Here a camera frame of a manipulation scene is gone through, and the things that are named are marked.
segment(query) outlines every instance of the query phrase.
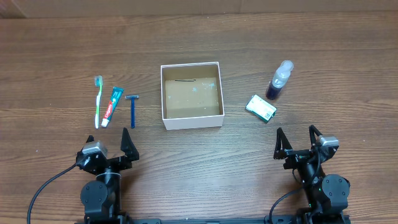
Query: bar of soap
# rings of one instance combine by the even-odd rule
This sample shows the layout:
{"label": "bar of soap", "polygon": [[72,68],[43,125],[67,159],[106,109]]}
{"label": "bar of soap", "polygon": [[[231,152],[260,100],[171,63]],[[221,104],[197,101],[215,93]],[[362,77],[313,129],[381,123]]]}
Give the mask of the bar of soap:
{"label": "bar of soap", "polygon": [[270,105],[257,95],[252,96],[251,100],[246,105],[246,109],[261,118],[265,123],[268,123],[276,112],[276,108],[274,106]]}

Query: purple liquid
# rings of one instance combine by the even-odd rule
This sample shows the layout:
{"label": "purple liquid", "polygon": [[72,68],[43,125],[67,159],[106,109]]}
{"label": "purple liquid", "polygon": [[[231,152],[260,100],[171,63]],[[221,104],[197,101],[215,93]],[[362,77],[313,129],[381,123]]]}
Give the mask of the purple liquid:
{"label": "purple liquid", "polygon": [[266,97],[269,100],[274,100],[278,97],[280,91],[282,90],[282,88],[276,88],[272,85],[272,82],[269,84],[268,89],[267,89],[267,93],[266,93]]}

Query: wall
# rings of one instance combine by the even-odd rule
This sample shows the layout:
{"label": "wall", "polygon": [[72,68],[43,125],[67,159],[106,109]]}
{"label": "wall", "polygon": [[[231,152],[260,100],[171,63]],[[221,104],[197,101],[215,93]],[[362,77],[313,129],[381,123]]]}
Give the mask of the wall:
{"label": "wall", "polygon": [[395,10],[398,0],[0,0],[5,18]]}

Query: red toothpaste label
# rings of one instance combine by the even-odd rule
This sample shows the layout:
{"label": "red toothpaste label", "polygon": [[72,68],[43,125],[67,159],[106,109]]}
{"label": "red toothpaste label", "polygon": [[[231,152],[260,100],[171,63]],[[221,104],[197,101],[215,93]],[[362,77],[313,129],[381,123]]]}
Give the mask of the red toothpaste label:
{"label": "red toothpaste label", "polygon": [[113,104],[112,101],[109,101],[108,109],[106,109],[104,118],[107,119],[109,116],[111,116],[113,110]]}

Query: toothpaste tube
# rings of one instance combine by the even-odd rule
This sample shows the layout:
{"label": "toothpaste tube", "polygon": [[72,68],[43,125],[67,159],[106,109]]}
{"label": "toothpaste tube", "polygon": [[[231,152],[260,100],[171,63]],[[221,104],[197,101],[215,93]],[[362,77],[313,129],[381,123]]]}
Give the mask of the toothpaste tube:
{"label": "toothpaste tube", "polygon": [[108,123],[111,121],[113,111],[116,108],[116,105],[118,105],[120,96],[123,93],[123,89],[119,87],[113,87],[113,92],[111,96],[111,100],[109,101],[108,108],[106,109],[104,118],[102,119],[101,126],[106,128]]}

